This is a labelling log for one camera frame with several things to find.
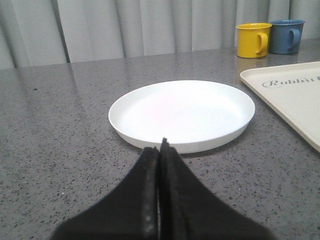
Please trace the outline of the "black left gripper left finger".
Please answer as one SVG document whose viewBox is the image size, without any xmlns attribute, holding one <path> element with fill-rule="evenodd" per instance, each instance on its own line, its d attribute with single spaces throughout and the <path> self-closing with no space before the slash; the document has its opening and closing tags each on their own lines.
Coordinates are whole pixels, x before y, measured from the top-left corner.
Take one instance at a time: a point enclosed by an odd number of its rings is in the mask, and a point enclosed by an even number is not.
<svg viewBox="0 0 320 240">
<path fill-rule="evenodd" d="M 156 240 L 158 156 L 143 149 L 126 177 L 98 203 L 63 222 L 53 240 Z"/>
</svg>

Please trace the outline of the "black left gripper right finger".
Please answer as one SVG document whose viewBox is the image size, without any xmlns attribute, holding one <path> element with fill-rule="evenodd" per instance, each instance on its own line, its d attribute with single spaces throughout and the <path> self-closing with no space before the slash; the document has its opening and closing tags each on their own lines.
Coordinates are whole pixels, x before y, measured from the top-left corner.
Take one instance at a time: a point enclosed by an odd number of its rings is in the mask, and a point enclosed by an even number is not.
<svg viewBox="0 0 320 240">
<path fill-rule="evenodd" d="M 166 139 L 160 146 L 159 206 L 162 240 L 275 239 L 209 191 Z"/>
</svg>

